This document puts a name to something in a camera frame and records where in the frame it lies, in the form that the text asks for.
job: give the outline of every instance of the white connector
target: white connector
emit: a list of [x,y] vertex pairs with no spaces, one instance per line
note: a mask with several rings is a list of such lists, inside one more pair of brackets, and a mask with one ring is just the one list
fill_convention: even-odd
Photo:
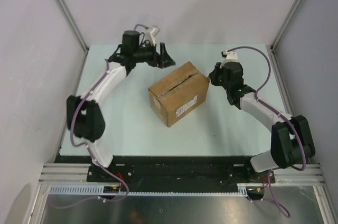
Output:
[[228,52],[228,50],[225,50],[225,51],[222,52],[222,54],[225,54],[226,57],[224,58],[223,62],[221,63],[220,68],[222,68],[228,62],[238,62],[237,53],[235,53],[234,51]]
[[159,28],[157,26],[151,26],[144,32],[145,40],[149,40],[152,46],[155,45],[155,37],[159,33]]

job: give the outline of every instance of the cardboard box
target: cardboard box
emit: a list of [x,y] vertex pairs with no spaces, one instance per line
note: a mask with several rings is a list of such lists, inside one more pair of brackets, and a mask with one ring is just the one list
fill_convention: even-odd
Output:
[[149,88],[151,107],[171,127],[206,99],[209,80],[187,62]]

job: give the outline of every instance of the barcode label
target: barcode label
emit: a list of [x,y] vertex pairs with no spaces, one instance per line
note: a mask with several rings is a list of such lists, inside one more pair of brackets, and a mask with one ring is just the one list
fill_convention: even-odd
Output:
[[177,111],[176,111],[176,117],[179,117],[180,115],[182,115],[187,109],[189,109],[194,104],[196,104],[196,102],[197,102],[197,95],[191,101],[188,101],[181,108],[177,109]]

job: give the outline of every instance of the aluminum frame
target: aluminum frame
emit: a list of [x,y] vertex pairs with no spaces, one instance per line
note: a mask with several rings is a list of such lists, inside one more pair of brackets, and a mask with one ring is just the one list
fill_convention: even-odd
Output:
[[[89,183],[86,181],[88,169],[90,164],[46,164],[43,167],[39,184],[37,188],[36,198],[33,209],[26,224],[38,224],[41,222],[44,212],[44,207],[47,204],[47,197],[51,188],[54,188],[51,194],[74,194],[74,195],[92,195],[92,193],[83,193],[83,190],[99,188],[103,185],[119,185],[119,183]],[[276,170],[276,183],[272,186],[312,186],[317,198],[317,203],[320,208],[324,223],[337,223],[337,216],[332,201],[328,193],[325,179],[320,167],[320,164],[308,164],[305,171],[298,172],[292,168],[285,170]],[[255,183],[239,183],[238,193],[131,193],[130,196],[144,196],[144,195],[167,195],[167,196],[214,196],[214,197],[245,197],[246,186],[262,186],[262,184]],[[73,193],[67,190],[65,193],[57,192],[57,187],[75,188]]]
[[[60,8],[62,14],[64,15],[65,20],[68,22],[70,29],[76,36],[82,49],[87,54],[88,47],[74,19],[72,18],[64,0],[55,0],[55,1],[58,7]],[[274,51],[277,45],[279,44],[280,40],[284,36],[285,32],[287,31],[290,23],[297,14],[298,10],[300,9],[303,1],[304,0],[295,0],[272,45],[267,46],[268,48],[267,50],[269,52],[269,57],[276,76],[283,104],[285,106],[286,111],[290,114],[293,113],[293,108],[290,103],[290,96],[287,91],[285,82],[283,80],[280,68],[278,66],[276,54],[274,53]],[[85,60],[86,59],[84,59],[84,62],[82,64],[81,72],[83,70]],[[119,183],[109,183],[109,184],[88,183],[86,181],[86,178],[89,166],[90,164],[46,164],[42,170],[39,183],[36,188],[32,209],[29,213],[29,216],[25,220],[25,223],[37,224],[41,222],[44,207],[47,203],[49,190],[53,185],[71,185],[75,187],[76,186],[86,187],[93,185],[101,186],[101,185],[119,184]],[[296,172],[293,169],[277,170],[275,171],[275,178],[276,183],[273,184],[273,186],[295,186],[295,185],[313,186],[324,223],[338,223],[337,214],[333,207],[332,199],[328,192],[325,179],[319,164],[309,164],[306,170],[302,173]],[[243,188],[244,186],[255,186],[255,185],[260,186],[261,184],[238,184],[239,188]]]

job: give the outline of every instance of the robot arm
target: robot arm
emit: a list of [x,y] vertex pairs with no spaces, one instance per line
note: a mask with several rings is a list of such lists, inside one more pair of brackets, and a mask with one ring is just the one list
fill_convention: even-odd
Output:
[[302,161],[301,149],[293,138],[293,131],[285,122],[287,119],[296,129],[306,158],[315,155],[315,148],[308,122],[303,116],[293,117],[279,111],[261,98],[255,97],[255,90],[244,84],[243,67],[235,52],[222,53],[223,62],[218,62],[209,74],[214,86],[222,86],[230,105],[235,105],[260,121],[271,132],[271,149],[253,156],[247,166],[249,173],[285,169]]
[[[166,68],[175,65],[175,61],[167,54],[165,44],[160,43],[160,53],[156,52],[155,37],[159,32],[157,27],[151,27],[144,33],[146,41],[139,43],[140,33],[125,31],[122,44],[106,61],[103,74],[95,83],[80,96],[69,96],[67,99],[67,127],[76,137],[82,138],[90,148],[94,160],[108,167],[112,154],[101,139],[105,131],[105,120],[101,107],[112,90],[126,78],[137,63],[146,62],[151,67]],[[76,114],[82,102],[80,112]]]

